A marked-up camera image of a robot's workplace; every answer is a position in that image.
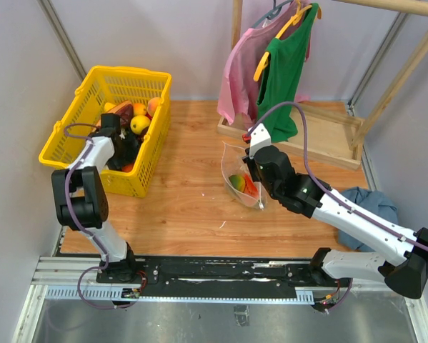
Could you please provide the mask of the yellow lemon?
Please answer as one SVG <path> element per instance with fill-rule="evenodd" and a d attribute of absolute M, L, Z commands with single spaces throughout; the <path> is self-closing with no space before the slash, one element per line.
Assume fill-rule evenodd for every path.
<path fill-rule="evenodd" d="M 130 129 L 134 134 L 140 135 L 150 126 L 150 123 L 151 119 L 147 116 L 137 115 L 130 121 Z"/>

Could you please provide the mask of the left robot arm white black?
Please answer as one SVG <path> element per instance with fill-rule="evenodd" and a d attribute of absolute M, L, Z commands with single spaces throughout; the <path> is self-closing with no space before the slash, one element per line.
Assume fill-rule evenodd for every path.
<path fill-rule="evenodd" d="M 138 265 L 129 243 L 108 221 L 109 204 L 100 177 L 104 167 L 118 166 L 124 156 L 120 116 L 102 114 L 99 126 L 86 124 L 93 132 L 85 135 L 71 134 L 75 126 L 85 124 L 69 124 L 64 134 L 83 139 L 85 146 L 73 163 L 51 175 L 56 217 L 61 225 L 85 236 L 100 253 L 97 282 L 131 283 Z"/>

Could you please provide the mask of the small orange fruit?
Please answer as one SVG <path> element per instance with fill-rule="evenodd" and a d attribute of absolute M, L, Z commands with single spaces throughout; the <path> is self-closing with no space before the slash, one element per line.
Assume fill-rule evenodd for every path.
<path fill-rule="evenodd" d="M 134 168 L 134 163 L 131 163 L 123 166 L 121 170 L 125 173 L 128 173 L 128 172 L 131 172 L 133 168 Z"/>

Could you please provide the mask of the pink orange peach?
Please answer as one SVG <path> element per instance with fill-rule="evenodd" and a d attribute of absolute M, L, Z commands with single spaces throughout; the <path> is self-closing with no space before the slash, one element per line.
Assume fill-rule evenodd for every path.
<path fill-rule="evenodd" d="M 161 102 L 162 102 L 161 97 L 154 97 L 154 98 L 150 99 L 148 101 L 148 104 L 147 104 L 147 113 L 150 116 L 154 116 L 154 114 L 156 113 L 156 110 L 157 110 L 158 106 L 161 104 Z"/>

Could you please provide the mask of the clear zip top bag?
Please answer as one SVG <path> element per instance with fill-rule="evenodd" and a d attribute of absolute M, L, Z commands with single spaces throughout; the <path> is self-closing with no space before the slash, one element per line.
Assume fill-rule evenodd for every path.
<path fill-rule="evenodd" d="M 243 206 L 264 210 L 267 196 L 259 182 L 253 182 L 247 165 L 242 161 L 244 149 L 224 142 L 221 172 L 224 186 L 230 195 Z"/>

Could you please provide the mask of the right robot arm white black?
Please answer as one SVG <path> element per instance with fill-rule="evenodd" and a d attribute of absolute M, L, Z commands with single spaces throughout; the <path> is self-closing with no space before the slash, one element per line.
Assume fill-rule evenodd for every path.
<path fill-rule="evenodd" d="M 403 297 L 422 296 L 428 280 L 427 228 L 414 231 L 356 207 L 327 183 L 295 172 L 289 157 L 273 145 L 256 154 L 250 149 L 245 153 L 243 161 L 252 179 L 288 211 L 329 224 L 372 248 L 371 252 L 318 249 L 308 269 L 314 284 L 365 279 L 386 284 Z"/>

